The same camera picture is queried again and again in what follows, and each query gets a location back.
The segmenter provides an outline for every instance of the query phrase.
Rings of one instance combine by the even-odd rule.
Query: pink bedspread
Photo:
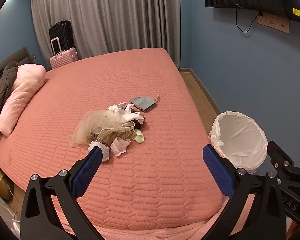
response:
[[[225,208],[228,200],[228,197],[223,197],[220,210],[209,220],[203,220],[181,227],[149,230],[126,230],[101,226],[95,227],[106,240],[201,240],[202,237],[209,231],[211,226],[216,222],[217,218]],[[253,200],[254,194],[250,194],[242,210],[242,213],[230,235],[233,235],[242,230],[249,215]],[[62,214],[59,217],[62,221],[64,221],[63,226],[65,230],[73,234],[73,231],[66,221],[64,215]]]
[[[145,113],[145,141],[110,156],[77,201],[96,226],[151,230],[209,220],[222,194],[202,158],[207,133],[163,49],[115,52],[47,72],[11,136],[0,138],[0,167],[25,190],[32,174],[55,176],[86,156],[87,146],[70,147],[68,136],[87,111],[158,95]]]

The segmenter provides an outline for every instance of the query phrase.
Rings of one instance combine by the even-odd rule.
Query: white cable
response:
[[[19,206],[22,208],[22,205],[21,205],[20,202],[17,200],[16,196],[12,193],[12,191],[11,191],[9,185],[7,185],[3,180],[1,180],[1,181],[3,182],[3,184],[5,184],[5,185],[9,188],[10,193],[11,193],[12,196],[15,198],[15,200],[18,202]]]
[[[13,215],[13,219],[12,219],[12,221],[13,221],[13,222],[20,223],[20,221],[18,221],[18,220],[15,220],[15,218],[16,218],[16,214],[17,214],[17,213],[20,215],[20,213],[16,211],[16,212],[14,213],[14,215]]]

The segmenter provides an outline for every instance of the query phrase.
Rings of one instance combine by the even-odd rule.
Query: pink pillow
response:
[[[0,114],[0,132],[9,137],[19,116],[34,94],[43,86],[46,71],[42,65],[19,66],[11,95]]]

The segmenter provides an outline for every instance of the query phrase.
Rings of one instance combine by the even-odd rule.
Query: gray drawstring pouch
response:
[[[147,112],[157,104],[159,98],[160,97],[158,96],[157,100],[153,100],[152,98],[139,97],[133,98],[129,102],[133,103],[134,106],[140,109],[141,111]]]

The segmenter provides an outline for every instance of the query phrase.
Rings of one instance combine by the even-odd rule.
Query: trash bin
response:
[[[268,141],[264,131],[252,118],[242,113],[228,111],[218,115],[209,139],[221,157],[250,174],[267,156]]]

